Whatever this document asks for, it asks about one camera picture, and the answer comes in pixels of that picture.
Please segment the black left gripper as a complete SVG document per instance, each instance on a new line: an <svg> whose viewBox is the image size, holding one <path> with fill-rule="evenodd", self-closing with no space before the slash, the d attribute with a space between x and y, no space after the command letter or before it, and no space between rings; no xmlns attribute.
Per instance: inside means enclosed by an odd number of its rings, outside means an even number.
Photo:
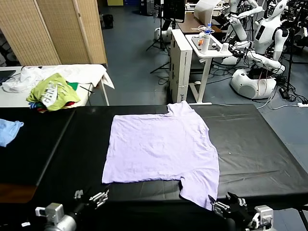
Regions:
<svg viewBox="0 0 308 231"><path fill-rule="evenodd" d="M109 189L89 197L83 196L83 190L76 190L74 194L75 204L72 210L74 217L80 217L89 211L98 209L108 200Z"/></svg>

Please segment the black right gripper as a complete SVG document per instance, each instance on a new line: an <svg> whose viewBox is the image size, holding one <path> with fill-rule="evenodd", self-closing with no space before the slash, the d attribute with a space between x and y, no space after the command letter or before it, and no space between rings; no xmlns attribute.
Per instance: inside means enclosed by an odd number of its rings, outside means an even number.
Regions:
<svg viewBox="0 0 308 231"><path fill-rule="evenodd" d="M229 206L216 201L211 195L208 195L208 198L212 205L212 211L216 215L231 218L236 224L248 224L253 219L253 216L248 213L245 199L234 193L227 192L227 198L231 203Z"/></svg>

